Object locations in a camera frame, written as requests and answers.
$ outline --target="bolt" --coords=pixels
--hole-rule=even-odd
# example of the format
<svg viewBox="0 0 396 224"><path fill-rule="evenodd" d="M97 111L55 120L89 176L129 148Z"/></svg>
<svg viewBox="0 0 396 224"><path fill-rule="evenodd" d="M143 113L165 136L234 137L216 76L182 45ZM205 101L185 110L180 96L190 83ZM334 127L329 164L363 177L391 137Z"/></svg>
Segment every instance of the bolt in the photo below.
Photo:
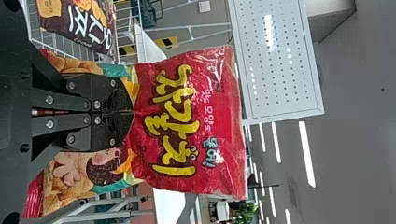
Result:
<svg viewBox="0 0 396 224"><path fill-rule="evenodd" d="M27 72L21 72L20 75L22 79L28 79L31 77L30 73Z"/></svg>
<svg viewBox="0 0 396 224"><path fill-rule="evenodd" d="M67 138L67 141L68 141L69 143L74 143L75 140L76 140L76 138L75 138L74 135L70 135L70 136Z"/></svg>
<svg viewBox="0 0 396 224"><path fill-rule="evenodd" d="M89 122L90 122L90 118L88 118L88 117L85 117L85 118L84 118L84 123L86 123L86 124L87 124L87 123L89 123Z"/></svg>
<svg viewBox="0 0 396 224"><path fill-rule="evenodd" d="M70 82L69 83L69 89L73 90L76 87L76 85L74 84L74 82Z"/></svg>
<svg viewBox="0 0 396 224"><path fill-rule="evenodd" d="M84 105L83 105L83 106L84 106L84 108L87 109L89 105L90 105L90 104L88 104L88 102L84 102Z"/></svg>
<svg viewBox="0 0 396 224"><path fill-rule="evenodd" d="M46 97L46 102L47 102L47 104L52 105L53 104L53 97L51 95L48 95Z"/></svg>
<svg viewBox="0 0 396 224"><path fill-rule="evenodd" d="M29 144L23 144L20 148L20 152L26 153L30 150Z"/></svg>
<svg viewBox="0 0 396 224"><path fill-rule="evenodd" d="M99 109L100 108L100 102L99 101L95 101L95 108Z"/></svg>
<svg viewBox="0 0 396 224"><path fill-rule="evenodd" d="M49 121L47 121L46 126L47 126L47 128L49 128L49 129L53 129L53 126L54 126L53 120L50 119Z"/></svg>
<svg viewBox="0 0 396 224"><path fill-rule="evenodd" d="M101 119L99 117L96 117L95 118L95 124L100 124L100 122L101 122Z"/></svg>
<svg viewBox="0 0 396 224"><path fill-rule="evenodd" d="M32 109L32 116L38 116L38 110Z"/></svg>

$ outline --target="plastic wrapper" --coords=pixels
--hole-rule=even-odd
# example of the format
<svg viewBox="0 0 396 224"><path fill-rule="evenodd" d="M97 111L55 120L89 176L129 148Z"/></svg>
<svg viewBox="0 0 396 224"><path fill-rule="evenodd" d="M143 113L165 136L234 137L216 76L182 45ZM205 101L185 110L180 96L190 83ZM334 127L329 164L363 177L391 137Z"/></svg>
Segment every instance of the plastic wrapper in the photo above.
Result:
<svg viewBox="0 0 396 224"><path fill-rule="evenodd" d="M131 100L138 85L133 82L134 70L124 65L101 64L57 56L47 50L41 53L65 78L75 73L92 73L119 77ZM94 153L60 152L49 163L28 189L23 217L42 217L77 199L128 188L142 180L134 178L128 148L110 148Z"/></svg>
<svg viewBox="0 0 396 224"><path fill-rule="evenodd" d="M246 198L246 151L232 47L135 66L139 92L126 147L134 176L158 189Z"/></svg>
<svg viewBox="0 0 396 224"><path fill-rule="evenodd" d="M39 27L116 58L116 10L111 0L36 0Z"/></svg>

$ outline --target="hazard stripe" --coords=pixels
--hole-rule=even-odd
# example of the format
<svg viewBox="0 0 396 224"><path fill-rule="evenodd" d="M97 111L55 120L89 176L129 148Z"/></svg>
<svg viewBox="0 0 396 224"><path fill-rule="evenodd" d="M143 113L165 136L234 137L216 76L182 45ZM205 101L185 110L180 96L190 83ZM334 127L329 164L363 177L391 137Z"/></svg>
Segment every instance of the hazard stripe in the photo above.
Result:
<svg viewBox="0 0 396 224"><path fill-rule="evenodd" d="M120 56L132 56L136 54L136 46L130 45L126 47L119 48Z"/></svg>
<svg viewBox="0 0 396 224"><path fill-rule="evenodd" d="M177 36L156 39L154 42L160 49L178 48Z"/></svg>

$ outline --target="perforated ceiling panel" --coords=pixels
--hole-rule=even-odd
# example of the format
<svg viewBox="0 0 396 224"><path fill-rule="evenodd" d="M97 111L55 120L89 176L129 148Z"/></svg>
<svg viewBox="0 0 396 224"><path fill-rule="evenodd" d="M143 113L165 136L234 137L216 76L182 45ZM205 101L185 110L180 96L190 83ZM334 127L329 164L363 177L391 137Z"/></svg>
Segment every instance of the perforated ceiling panel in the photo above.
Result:
<svg viewBox="0 0 396 224"><path fill-rule="evenodd" d="M323 114L301 0L230 0L245 124Z"/></svg>

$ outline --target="chip bag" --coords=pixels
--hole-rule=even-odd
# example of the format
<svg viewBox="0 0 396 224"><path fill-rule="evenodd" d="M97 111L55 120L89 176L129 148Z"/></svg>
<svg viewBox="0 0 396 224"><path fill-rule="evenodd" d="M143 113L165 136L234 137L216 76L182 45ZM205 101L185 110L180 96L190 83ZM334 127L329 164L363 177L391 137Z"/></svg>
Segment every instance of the chip bag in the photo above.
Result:
<svg viewBox="0 0 396 224"><path fill-rule="evenodd" d="M229 46L135 66L140 89L125 146L136 154L136 178L158 189L246 198L240 94L232 67Z"/></svg>

